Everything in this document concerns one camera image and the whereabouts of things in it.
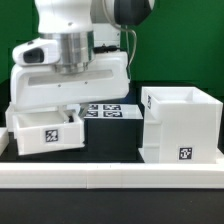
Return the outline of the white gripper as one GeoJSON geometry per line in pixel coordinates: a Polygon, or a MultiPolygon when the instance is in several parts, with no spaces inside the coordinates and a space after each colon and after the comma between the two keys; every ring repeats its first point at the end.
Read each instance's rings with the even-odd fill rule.
{"type": "Polygon", "coordinates": [[[59,107],[64,123],[77,122],[80,104],[123,98],[129,92],[124,52],[101,53],[83,72],[60,73],[59,46],[54,40],[33,40],[14,48],[11,103],[18,110],[59,107]]]}

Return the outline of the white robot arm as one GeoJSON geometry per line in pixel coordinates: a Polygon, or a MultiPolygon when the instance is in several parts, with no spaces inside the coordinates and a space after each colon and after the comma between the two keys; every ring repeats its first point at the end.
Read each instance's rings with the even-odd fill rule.
{"type": "Polygon", "coordinates": [[[133,57],[114,50],[111,28],[131,32],[155,0],[34,0],[39,37],[14,48],[11,104],[17,111],[124,98],[133,57]]]}

